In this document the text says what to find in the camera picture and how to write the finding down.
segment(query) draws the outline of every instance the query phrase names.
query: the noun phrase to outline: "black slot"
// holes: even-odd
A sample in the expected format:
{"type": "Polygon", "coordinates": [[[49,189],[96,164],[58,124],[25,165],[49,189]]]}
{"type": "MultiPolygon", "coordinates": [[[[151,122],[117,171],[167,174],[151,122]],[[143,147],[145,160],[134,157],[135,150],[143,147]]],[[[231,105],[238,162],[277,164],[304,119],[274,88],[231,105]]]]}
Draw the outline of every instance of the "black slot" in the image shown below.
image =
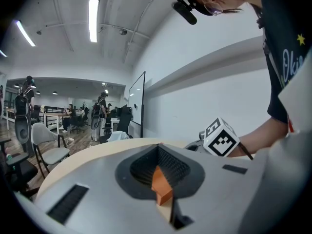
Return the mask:
{"type": "Polygon", "coordinates": [[[87,187],[74,185],[47,214],[64,224],[88,190],[87,187]]]}
{"type": "Polygon", "coordinates": [[[245,174],[247,172],[247,168],[232,165],[224,165],[222,168],[239,174],[245,174]]]}

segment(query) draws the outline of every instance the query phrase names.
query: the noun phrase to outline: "orange block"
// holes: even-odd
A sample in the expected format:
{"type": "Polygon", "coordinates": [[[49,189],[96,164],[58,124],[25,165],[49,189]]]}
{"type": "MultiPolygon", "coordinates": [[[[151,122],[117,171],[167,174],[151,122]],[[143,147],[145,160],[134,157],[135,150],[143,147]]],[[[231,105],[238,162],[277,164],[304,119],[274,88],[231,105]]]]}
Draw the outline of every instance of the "orange block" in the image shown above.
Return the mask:
{"type": "Polygon", "coordinates": [[[152,190],[156,192],[158,205],[162,205],[172,198],[172,188],[159,166],[156,166],[153,174],[152,190]]]}

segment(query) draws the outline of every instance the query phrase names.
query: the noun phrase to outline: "star print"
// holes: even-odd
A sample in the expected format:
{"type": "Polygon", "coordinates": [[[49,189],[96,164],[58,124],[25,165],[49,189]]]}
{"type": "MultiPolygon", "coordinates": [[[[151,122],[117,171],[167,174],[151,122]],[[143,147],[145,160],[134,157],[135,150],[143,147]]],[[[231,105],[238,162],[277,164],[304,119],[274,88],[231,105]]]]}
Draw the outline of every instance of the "star print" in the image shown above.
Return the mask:
{"type": "Polygon", "coordinates": [[[300,46],[303,44],[303,45],[306,45],[305,43],[304,43],[304,40],[305,40],[305,38],[302,36],[302,34],[300,34],[300,35],[298,35],[298,39],[297,39],[299,42],[300,42],[300,46]]]}

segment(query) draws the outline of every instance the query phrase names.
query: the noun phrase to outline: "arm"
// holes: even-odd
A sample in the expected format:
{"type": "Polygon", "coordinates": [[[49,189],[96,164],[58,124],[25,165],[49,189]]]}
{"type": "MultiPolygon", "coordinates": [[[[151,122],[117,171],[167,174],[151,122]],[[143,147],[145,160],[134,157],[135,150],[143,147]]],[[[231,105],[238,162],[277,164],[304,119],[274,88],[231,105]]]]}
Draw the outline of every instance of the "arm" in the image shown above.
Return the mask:
{"type": "Polygon", "coordinates": [[[102,105],[101,108],[102,108],[102,111],[103,111],[103,113],[104,113],[104,115],[105,115],[105,118],[107,118],[107,114],[106,114],[105,107],[102,105]]]}
{"type": "MultiPolygon", "coordinates": [[[[286,123],[270,118],[256,130],[239,139],[250,154],[255,154],[259,149],[272,146],[278,139],[285,137],[287,132],[288,126],[286,123]]],[[[244,155],[244,152],[237,146],[229,157],[244,155]]]]}
{"type": "Polygon", "coordinates": [[[30,99],[30,110],[31,110],[31,112],[34,110],[34,105],[35,105],[35,97],[31,97],[31,99],[30,99]]]}

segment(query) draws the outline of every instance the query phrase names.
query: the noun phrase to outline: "whiteboard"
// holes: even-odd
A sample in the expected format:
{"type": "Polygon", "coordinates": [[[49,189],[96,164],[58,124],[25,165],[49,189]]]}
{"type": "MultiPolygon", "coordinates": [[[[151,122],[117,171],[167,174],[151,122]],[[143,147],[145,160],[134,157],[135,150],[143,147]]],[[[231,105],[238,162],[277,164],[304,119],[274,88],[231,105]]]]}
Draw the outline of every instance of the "whiteboard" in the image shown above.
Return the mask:
{"type": "Polygon", "coordinates": [[[145,72],[136,80],[136,82],[129,89],[128,107],[132,110],[132,121],[141,125],[142,119],[142,105],[144,97],[144,83],[145,72]]]}

